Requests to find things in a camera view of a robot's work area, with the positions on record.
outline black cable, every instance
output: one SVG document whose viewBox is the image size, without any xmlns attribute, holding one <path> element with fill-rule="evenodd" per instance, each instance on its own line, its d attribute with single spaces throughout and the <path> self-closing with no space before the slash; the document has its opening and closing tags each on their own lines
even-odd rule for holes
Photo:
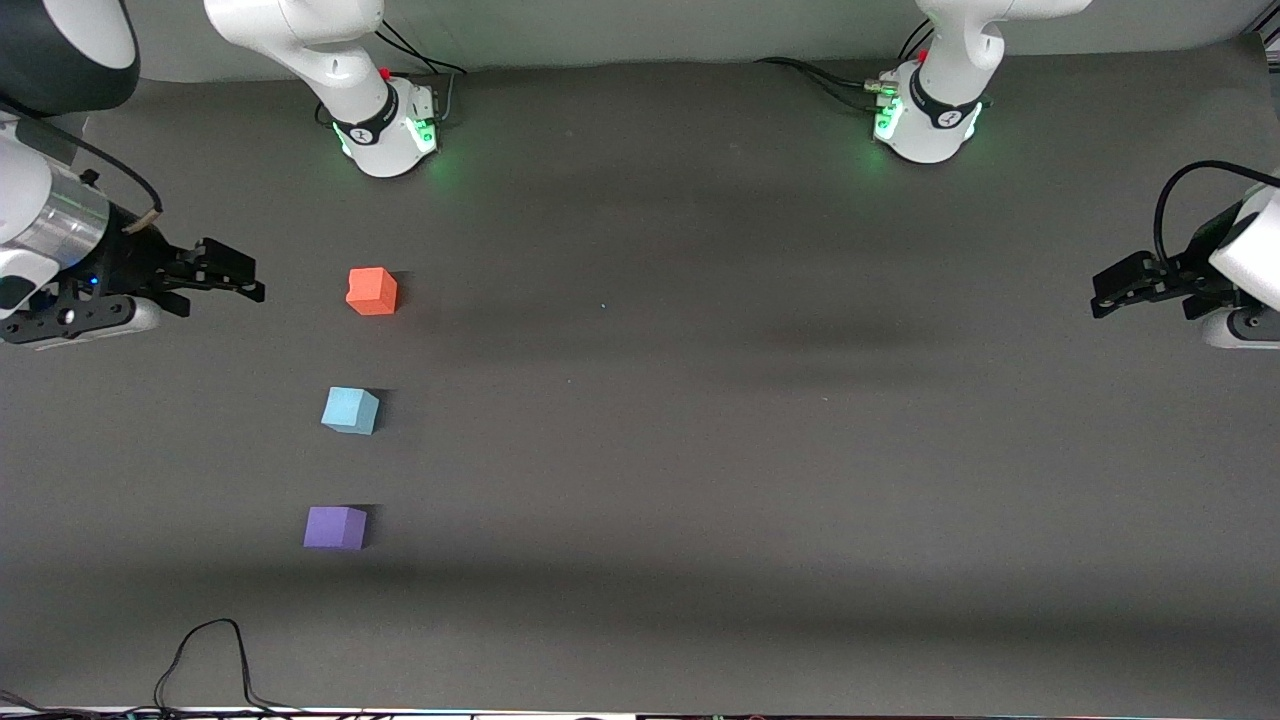
<svg viewBox="0 0 1280 720">
<path fill-rule="evenodd" d="M 910 58 L 911 55 L 915 55 L 915 51 L 919 50 L 920 46 L 924 45 L 924 42 L 928 38 L 931 38 L 931 37 L 933 37 L 933 28 L 932 27 L 929 28 L 929 32 L 924 33 L 924 37 L 922 37 L 920 40 L 918 40 L 915 42 L 915 45 L 913 45 L 911 49 L 906 51 L 906 55 L 904 55 L 904 58 Z"/>
<path fill-rule="evenodd" d="M 401 53 L 403 53 L 403 54 L 408 55 L 410 58 L 413 58 L 415 60 L 419 60 L 419 61 L 421 61 L 421 63 L 425 63 L 428 68 L 431 68 L 431 72 L 433 72 L 433 73 L 435 73 L 435 74 L 439 74 L 439 73 L 440 73 L 440 69 L 439 69 L 439 68 L 436 68 L 435 65 L 433 65 L 430 60 L 424 60 L 424 59 L 422 59 L 422 56 L 421 56 L 421 55 L 419 55 L 417 53 L 415 53 L 415 51 L 410 50 L 408 47 L 403 47 L 403 46 L 401 46 L 401 45 L 397 45 L 394 40 L 392 40 L 392 38 L 387 37 L 385 35 L 383 35 L 383 33 L 381 33 L 381 31 L 379 31 L 379 32 L 375 32 L 374 35 L 376 35 L 376 36 L 378 36 L 378 40 L 381 40 L 381 41 L 383 41 L 383 42 L 385 42 L 387 45 L 390 45 L 392 47 L 394 47 L 394 49 L 399 50 Z"/>
<path fill-rule="evenodd" d="M 1198 163 L 1192 163 L 1190 165 L 1184 165 L 1180 170 L 1172 174 L 1165 187 L 1160 191 L 1160 197 L 1156 200 L 1156 219 L 1153 223 L 1155 233 L 1155 246 L 1156 258 L 1160 259 L 1160 266 L 1165 270 L 1167 279 L 1165 284 L 1170 287 L 1183 287 L 1193 295 L 1204 297 L 1194 284 L 1184 282 L 1178 274 L 1176 268 L 1174 268 L 1172 260 L 1169 259 L 1169 252 L 1165 251 L 1165 206 L 1169 204 L 1169 195 L 1174 191 L 1174 186 L 1178 184 L 1188 174 L 1201 169 L 1201 168 L 1213 168 L 1216 170 L 1226 170 L 1234 173 L 1243 178 L 1252 179 L 1253 182 L 1260 182 L 1262 184 L 1268 184 L 1271 187 L 1280 187 L 1280 178 L 1275 176 L 1268 176 L 1267 173 L 1260 173 L 1252 168 L 1245 168 L 1244 165 L 1236 165 L 1235 163 L 1228 163 L 1225 160 L 1199 160 Z"/>
<path fill-rule="evenodd" d="M 187 641 L 189 641 L 192 635 L 195 635 L 200 630 L 204 630 L 205 628 L 210 625 L 216 625 L 219 623 L 225 623 L 230 625 L 232 630 L 236 632 L 236 646 L 239 650 L 239 659 L 241 659 L 241 693 L 244 696 L 244 702 L 247 705 L 252 705 L 253 707 L 257 707 L 259 710 L 268 712 L 269 715 L 275 715 L 275 711 L 273 711 L 270 706 L 293 707 L 291 705 L 284 705 L 282 702 L 266 700 L 253 691 L 253 679 L 248 670 L 248 653 L 244 652 L 244 635 L 241 634 L 239 624 L 236 623 L 236 620 L 232 620 L 230 618 L 218 618 L 216 620 L 209 620 L 207 623 L 201 623 L 195 628 L 192 628 L 191 630 L 188 630 L 186 635 L 183 635 L 182 642 L 178 643 L 178 650 L 173 653 L 173 662 L 170 662 L 169 669 L 165 670 L 163 675 L 160 675 L 160 679 L 156 680 L 155 688 L 152 688 L 151 691 L 151 703 L 155 707 L 166 710 L 166 706 L 164 703 L 164 688 L 165 684 L 169 682 L 169 676 L 173 675 L 174 670 L 178 669 L 178 664 L 182 662 L 182 652 L 187 648 Z"/>
<path fill-rule="evenodd" d="M 902 49 L 897 51 L 897 58 L 900 60 L 906 58 L 906 46 L 911 44 L 911 38 L 915 37 L 915 33 L 924 29 L 924 26 L 927 24 L 929 24 L 929 18 L 920 20 L 920 24 L 915 26 L 915 29 L 911 31 L 911 35 L 906 36 L 906 40 L 902 41 Z"/>
<path fill-rule="evenodd" d="M 93 155 L 97 155 L 99 158 L 101 158 L 102 160 L 105 160 L 108 164 L 110 164 L 115 169 L 118 169 L 122 173 L 129 176 L 129 179 L 132 179 L 133 182 L 138 183 L 138 186 L 143 191 L 146 191 L 147 196 L 151 197 L 151 210 L 147 210 L 141 218 L 138 218 L 137 222 L 134 222 L 133 224 L 131 224 L 127 228 L 124 228 L 124 234 L 133 234 L 133 233 L 141 231 L 142 228 L 145 228 L 145 227 L 150 225 L 151 223 L 154 223 L 155 219 L 160 217 L 160 213 L 164 213 L 164 204 L 160 201 L 160 193 L 156 192 L 156 188 L 151 187 L 151 183 L 147 182 L 147 178 L 145 178 L 141 174 L 138 174 L 133 168 L 125 165 L 120 160 L 116 160 L 114 156 L 111 156 L 110 154 L 108 154 L 102 149 L 97 147 L 96 145 L 91 143 L 90 141 L 82 140 L 79 137 L 76 137 L 74 135 L 64 131 L 63 128 L 55 126 L 54 123 L 50 123 L 49 120 L 46 120 L 46 119 L 36 115 L 35 113 L 27 110 L 19 102 L 15 102 L 15 101 L 10 100 L 9 97 L 0 96 L 0 105 L 3 105 L 6 111 L 13 113 L 14 115 L 18 115 L 19 118 L 23 118 L 23 119 L 38 123 L 41 127 L 44 127 L 46 131 L 54 133 L 56 137 L 59 137 L 59 138 L 61 138 L 61 140 L 64 140 L 67 142 L 70 142 L 72 145 L 76 145 L 77 147 L 87 150 L 87 151 L 92 152 Z"/>
<path fill-rule="evenodd" d="M 379 37 L 381 37 L 383 42 L 387 42 L 388 45 L 390 45 L 392 47 L 399 50 L 401 53 L 407 53 L 407 54 L 412 55 L 413 58 L 417 58 L 419 60 L 426 63 L 426 67 L 431 68 L 433 73 L 439 73 L 440 72 L 440 69 L 435 67 L 435 64 L 431 61 L 430 58 L 426 58 L 421 53 L 419 53 L 417 47 L 413 47 L 412 42 L 410 42 L 408 40 L 404 40 L 404 36 L 401 35 L 396 28 L 393 28 L 392 26 L 387 26 L 387 29 L 392 31 L 396 35 L 396 37 L 399 40 L 399 45 L 392 42 L 389 37 L 387 37 L 385 35 L 381 33 L 381 31 L 378 31 L 375 35 L 378 35 Z"/>
<path fill-rule="evenodd" d="M 431 720 L 434 716 L 430 712 L 401 712 L 397 715 L 337 715 L 333 711 L 275 711 L 275 710 L 230 710 L 230 711 L 218 711 L 218 710 L 182 710 L 182 708 L 155 708 L 150 706 L 133 707 L 129 710 L 101 712 L 95 710 L 63 707 L 63 708 L 45 708 L 50 712 L 8 712 L 0 714 L 3 720 L 87 720 L 92 717 L 93 720 L 270 720 L 270 719 L 284 719 L 284 720 L 302 720 L 302 719 L 315 719 L 315 720 L 389 720 L 392 717 L 404 717 L 404 716 L 419 716 L 424 720 Z"/>
<path fill-rule="evenodd" d="M 1271 12 L 1267 13 L 1267 17 L 1262 18 L 1262 20 L 1258 22 L 1258 24 L 1253 26 L 1253 32 L 1262 32 L 1262 28 L 1265 28 L 1267 23 L 1271 22 L 1271 18 L 1276 17 L 1276 13 L 1280 13 L 1280 5 L 1272 8 Z"/>
<path fill-rule="evenodd" d="M 115 717 L 124 717 L 132 712 L 138 712 L 142 710 L 148 710 L 147 706 L 132 707 L 120 712 L 99 712 L 95 710 L 82 710 L 77 707 L 42 707 L 22 696 L 0 689 L 0 702 L 6 702 L 9 705 L 17 705 L 31 710 L 35 715 L 20 715 L 26 720 L 56 720 L 56 719 L 73 719 L 73 720 L 111 720 Z"/>
<path fill-rule="evenodd" d="M 759 60 L 756 60 L 756 63 L 765 63 L 769 65 L 786 65 L 788 68 L 795 68 L 803 73 L 817 76 L 832 85 L 838 85 L 840 87 L 849 87 L 851 90 L 863 90 L 863 81 L 860 79 L 842 78 L 835 73 L 819 68 L 818 65 L 814 65 L 813 63 L 805 63 L 804 60 L 796 60 L 795 58 L 782 58 L 774 55 L 771 58 L 760 58 Z"/>
<path fill-rule="evenodd" d="M 428 65 L 433 65 L 433 64 L 434 65 L 440 65 L 443 68 L 449 68 L 449 69 L 457 70 L 457 72 L 460 72 L 462 74 L 467 74 L 467 72 L 465 69 L 460 68 L 458 65 L 454 65 L 453 63 L 445 63 L 444 60 L 436 60 L 435 58 L 428 58 L 426 55 L 422 55 L 421 53 L 417 51 L 417 47 L 413 47 L 412 42 L 410 42 L 408 40 L 404 40 L 404 36 L 401 35 L 399 31 L 397 31 L 394 27 L 392 27 L 392 23 L 389 23 L 389 22 L 387 22 L 384 19 L 383 24 L 387 26 L 387 29 L 392 31 L 392 35 L 394 35 L 401 42 L 404 44 L 404 47 L 401 47 L 399 45 L 396 45 L 390 40 L 388 40 L 387 36 L 384 36 L 384 35 L 381 35 L 381 32 L 379 32 L 378 36 L 381 37 L 384 42 L 392 45 L 393 47 L 396 47 L 396 49 L 398 49 L 401 51 L 404 51 L 404 53 L 408 53 L 408 54 L 413 55 L 415 58 L 417 58 L 419 60 L 422 60 Z"/>
<path fill-rule="evenodd" d="M 765 63 L 765 64 L 769 64 L 769 65 L 783 65 L 783 67 L 787 67 L 787 68 L 795 68 L 796 70 L 800 70 L 801 76 L 804 76 L 810 82 L 813 82 L 814 85 L 817 85 L 818 90 L 822 90 L 823 92 L 826 92 L 836 102 L 840 102 L 841 105 L 844 105 L 846 108 L 852 108 L 854 110 L 860 110 L 860 111 L 864 111 L 864 113 L 874 113 L 876 111 L 874 108 L 865 106 L 865 105 L 859 105 L 858 102 L 854 102 L 849 97 L 845 97 L 844 95 L 841 95 L 840 92 L 836 91 L 836 87 L 849 88 L 849 90 L 863 90 L 863 83 L 860 81 L 852 81 L 852 79 L 842 78 L 842 77 L 840 77 L 837 74 L 833 74 L 833 73 L 829 73 L 829 72 L 827 72 L 827 70 L 824 70 L 824 69 L 822 69 L 822 68 L 819 68 L 819 67 L 817 67 L 814 64 L 805 63 L 803 60 L 796 60 L 794 58 L 777 58 L 777 56 L 774 56 L 774 58 L 760 58 L 759 60 L 756 60 L 756 63 Z"/>
</svg>

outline cube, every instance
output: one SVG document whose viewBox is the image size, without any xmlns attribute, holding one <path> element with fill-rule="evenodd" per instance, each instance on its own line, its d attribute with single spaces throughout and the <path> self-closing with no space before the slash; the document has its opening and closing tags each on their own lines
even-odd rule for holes
<svg viewBox="0 0 1280 720">
<path fill-rule="evenodd" d="M 387 268 L 353 268 L 347 275 L 347 305 L 361 315 L 390 315 L 396 311 L 396 278 Z"/>
<path fill-rule="evenodd" d="M 339 433 L 371 436 L 376 418 L 378 398 L 374 393 L 355 387 L 332 387 L 320 424 Z"/>
<path fill-rule="evenodd" d="M 360 550 L 365 546 L 365 511 L 355 507 L 312 507 L 302 547 Z"/>
</svg>

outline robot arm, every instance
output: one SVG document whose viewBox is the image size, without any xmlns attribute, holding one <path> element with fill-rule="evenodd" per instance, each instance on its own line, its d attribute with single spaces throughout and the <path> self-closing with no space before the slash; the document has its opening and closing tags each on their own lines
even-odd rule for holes
<svg viewBox="0 0 1280 720">
<path fill-rule="evenodd" d="M 182 288 L 262 300 L 252 258 L 209 238 L 191 251 L 169 245 L 151 224 L 157 196 L 140 219 L 93 187 L 96 173 L 76 176 L 18 140 L 18 118 L 114 108 L 137 79 L 119 0 L 0 4 L 0 342 L 41 348 L 151 329 L 161 311 L 189 314 Z"/>
<path fill-rule="evenodd" d="M 1243 200 L 1192 236 L 1187 250 L 1167 255 L 1164 210 L 1179 179 L 1201 168 L 1260 181 Z M 1156 204 L 1155 252 L 1139 251 L 1093 277 L 1094 318 L 1138 302 L 1183 299 L 1188 320 L 1202 320 L 1208 345 L 1280 350 L 1280 178 L 1231 163 L 1203 160 L 1175 173 Z"/>
<path fill-rule="evenodd" d="M 941 163 L 973 136 L 979 101 L 1005 38 L 995 23 L 1071 15 L 1092 0 L 916 0 L 933 20 L 927 60 L 909 59 L 881 79 L 904 88 L 886 99 L 874 137 L 915 163 Z"/>
<path fill-rule="evenodd" d="M 302 78 L 333 115 L 343 152 L 365 173 L 399 176 L 435 150 L 431 91 L 384 78 L 353 42 L 381 24 L 383 0 L 205 0 L 205 14 L 227 41 Z"/>
</svg>

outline blue cube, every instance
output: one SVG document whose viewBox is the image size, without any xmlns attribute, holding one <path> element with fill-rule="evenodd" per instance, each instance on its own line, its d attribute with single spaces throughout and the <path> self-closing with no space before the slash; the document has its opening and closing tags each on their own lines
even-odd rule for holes
<svg viewBox="0 0 1280 720">
<path fill-rule="evenodd" d="M 378 398 L 371 392 L 355 387 L 332 387 L 320 423 L 339 433 L 371 436 L 375 418 Z"/>
</svg>

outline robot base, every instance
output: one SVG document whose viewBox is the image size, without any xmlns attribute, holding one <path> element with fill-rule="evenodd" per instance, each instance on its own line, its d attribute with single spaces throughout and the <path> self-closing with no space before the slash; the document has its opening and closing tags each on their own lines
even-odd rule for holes
<svg viewBox="0 0 1280 720">
<path fill-rule="evenodd" d="M 431 88 L 419 87 L 403 78 L 392 78 L 398 106 L 396 119 L 383 131 L 378 142 L 357 145 L 334 126 L 342 151 L 356 161 L 365 174 L 392 178 L 413 169 L 419 160 L 435 151 L 435 100 Z"/>
<path fill-rule="evenodd" d="M 906 88 L 919 67 L 919 61 L 908 60 L 896 69 L 881 73 L 879 78 Z M 933 127 L 933 120 L 915 104 L 910 92 L 900 91 L 887 101 L 888 104 L 881 108 L 876 117 L 873 137 L 892 147 L 902 158 L 922 164 L 941 163 L 955 155 L 964 141 L 973 137 L 974 122 L 982 113 L 979 102 L 978 109 L 955 127 L 940 129 Z"/>
<path fill-rule="evenodd" d="M 97 319 L 93 319 L 95 310 L 99 310 Z M 0 345 L 18 345 L 29 350 L 49 350 L 50 347 L 65 347 L 79 345 L 104 337 L 141 333 L 160 327 L 160 306 L 145 297 L 109 296 L 96 301 L 84 302 L 81 306 L 81 316 L 74 311 L 56 313 L 56 320 L 49 323 L 49 332 L 33 328 L 31 333 L 42 340 L 23 340 L 23 333 L 9 333 L 9 328 L 18 325 L 10 323 L 5 333 L 0 337 Z"/>
<path fill-rule="evenodd" d="M 1201 338 L 1225 350 L 1280 350 L 1280 313 L 1262 310 L 1215 310 L 1201 324 Z"/>
</svg>

